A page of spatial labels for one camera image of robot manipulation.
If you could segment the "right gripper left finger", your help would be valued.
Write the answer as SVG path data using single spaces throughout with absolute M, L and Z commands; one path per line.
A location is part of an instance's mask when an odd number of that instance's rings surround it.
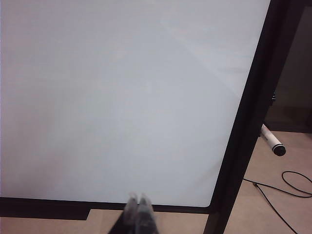
M 109 234 L 134 234 L 137 208 L 137 195 L 130 193 L 121 215 L 110 229 Z

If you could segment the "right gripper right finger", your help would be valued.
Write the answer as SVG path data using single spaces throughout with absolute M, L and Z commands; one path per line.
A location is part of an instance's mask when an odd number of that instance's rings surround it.
M 156 219 L 151 200 L 142 194 L 136 213 L 137 234 L 158 234 Z

